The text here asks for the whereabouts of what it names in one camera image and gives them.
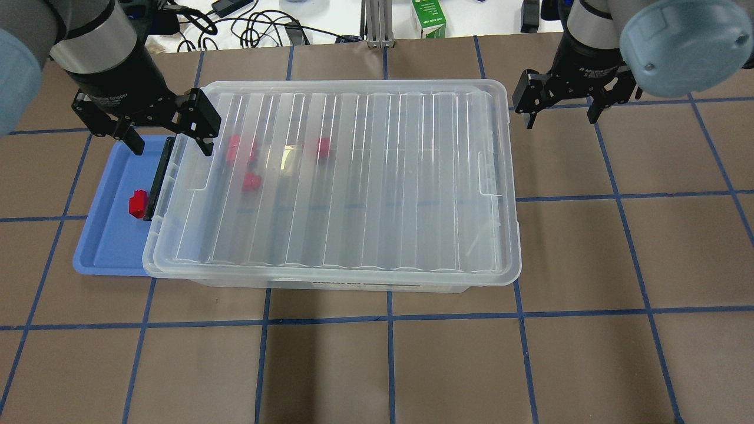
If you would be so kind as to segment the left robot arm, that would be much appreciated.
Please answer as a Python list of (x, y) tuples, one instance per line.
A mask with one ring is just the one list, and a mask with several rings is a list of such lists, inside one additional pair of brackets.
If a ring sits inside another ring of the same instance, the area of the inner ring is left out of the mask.
[(205, 93), (170, 91), (146, 46), (180, 29), (178, 16), (204, 14), (170, 1), (3, 1), (2, 135), (14, 131), (52, 60), (78, 86), (72, 110), (91, 134), (113, 137), (135, 155), (135, 127), (164, 128), (213, 152), (221, 118)]

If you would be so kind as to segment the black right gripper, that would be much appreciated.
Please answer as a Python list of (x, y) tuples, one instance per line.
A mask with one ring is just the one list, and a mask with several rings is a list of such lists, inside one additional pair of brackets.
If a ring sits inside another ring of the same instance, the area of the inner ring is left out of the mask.
[(630, 97), (639, 99), (642, 94), (618, 48), (595, 48), (563, 35), (550, 70), (523, 70), (512, 102), (530, 130), (541, 111), (563, 100), (591, 98), (587, 118), (595, 124), (609, 108), (625, 104)]

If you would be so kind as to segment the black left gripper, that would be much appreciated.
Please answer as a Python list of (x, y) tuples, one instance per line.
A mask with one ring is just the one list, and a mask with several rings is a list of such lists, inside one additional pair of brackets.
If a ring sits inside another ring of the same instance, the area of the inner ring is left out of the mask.
[(181, 95), (169, 89), (140, 41), (117, 64), (98, 72), (72, 71), (72, 79), (78, 85), (72, 109), (94, 136), (113, 137), (141, 156), (145, 143), (134, 127), (165, 128), (193, 138), (206, 157), (213, 155), (221, 124), (214, 105), (202, 89)]

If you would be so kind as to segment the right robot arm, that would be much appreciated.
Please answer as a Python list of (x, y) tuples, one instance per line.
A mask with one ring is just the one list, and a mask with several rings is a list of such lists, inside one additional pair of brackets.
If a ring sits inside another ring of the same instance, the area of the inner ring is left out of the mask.
[(550, 70), (525, 69), (512, 94), (532, 128), (563, 100), (591, 99), (588, 121), (644, 93), (676, 98), (752, 68), (751, 1), (543, 1), (563, 34)]

